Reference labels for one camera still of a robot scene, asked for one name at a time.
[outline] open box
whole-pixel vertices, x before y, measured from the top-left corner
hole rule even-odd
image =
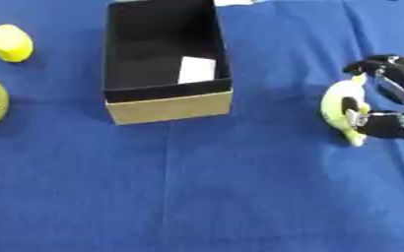
[[[225,114],[233,95],[213,0],[108,5],[103,91],[116,124]]]

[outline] white card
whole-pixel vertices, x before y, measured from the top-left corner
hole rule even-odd
[[[179,84],[213,81],[216,73],[216,60],[183,57],[180,64]]]

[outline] blue fabric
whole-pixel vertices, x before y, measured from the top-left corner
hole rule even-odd
[[[404,251],[404,142],[349,148],[317,115],[345,64],[404,54],[404,0],[222,8],[231,115],[126,127],[101,97],[104,6],[0,1],[36,46],[0,61],[0,252]]]

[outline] yellow figurine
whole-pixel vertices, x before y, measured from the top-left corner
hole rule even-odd
[[[22,62],[34,52],[31,37],[14,25],[0,26],[0,58],[6,62]]]
[[[367,114],[370,105],[365,102],[365,90],[363,85],[368,78],[365,74],[354,76],[351,80],[341,81],[332,85],[321,101],[321,114],[328,124],[339,129],[348,141],[355,147],[360,147],[365,142],[367,135],[354,130],[343,113],[342,101],[344,97],[353,98],[360,105],[360,112]]]

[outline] cardboard box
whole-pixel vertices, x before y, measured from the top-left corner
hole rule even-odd
[[[107,10],[103,91],[116,124],[225,114],[233,88],[213,0]]]

